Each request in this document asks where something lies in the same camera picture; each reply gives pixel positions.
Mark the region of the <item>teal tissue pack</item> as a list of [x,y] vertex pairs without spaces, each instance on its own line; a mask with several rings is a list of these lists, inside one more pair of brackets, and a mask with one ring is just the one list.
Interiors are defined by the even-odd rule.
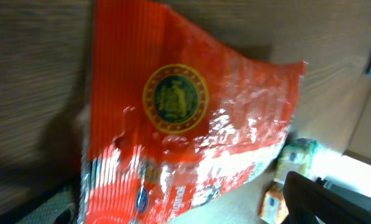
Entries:
[[289,172],[297,172],[309,178],[319,143],[313,139],[298,138],[286,145],[279,154],[274,181],[285,184]]

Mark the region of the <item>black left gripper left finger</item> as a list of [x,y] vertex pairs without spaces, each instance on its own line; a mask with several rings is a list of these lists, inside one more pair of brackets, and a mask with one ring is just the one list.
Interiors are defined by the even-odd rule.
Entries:
[[54,194],[43,195],[26,206],[17,224],[74,224],[77,219],[78,192],[64,187]]

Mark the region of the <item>red snack bag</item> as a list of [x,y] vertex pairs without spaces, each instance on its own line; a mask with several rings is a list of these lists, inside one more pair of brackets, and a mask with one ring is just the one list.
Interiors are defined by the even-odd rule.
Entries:
[[263,172],[304,62],[225,46],[155,1],[96,1],[80,223],[166,223]]

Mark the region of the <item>orange tissue pack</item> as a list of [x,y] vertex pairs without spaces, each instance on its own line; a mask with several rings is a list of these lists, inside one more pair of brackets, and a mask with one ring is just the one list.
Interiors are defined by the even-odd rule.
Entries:
[[287,215],[283,186],[275,183],[264,195],[260,218],[268,224],[281,224]]

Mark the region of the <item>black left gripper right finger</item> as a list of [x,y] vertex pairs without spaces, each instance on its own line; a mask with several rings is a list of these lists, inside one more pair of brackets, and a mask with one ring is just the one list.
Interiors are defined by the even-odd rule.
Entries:
[[334,194],[297,172],[289,172],[283,186],[288,215],[283,224],[368,224],[371,212]]

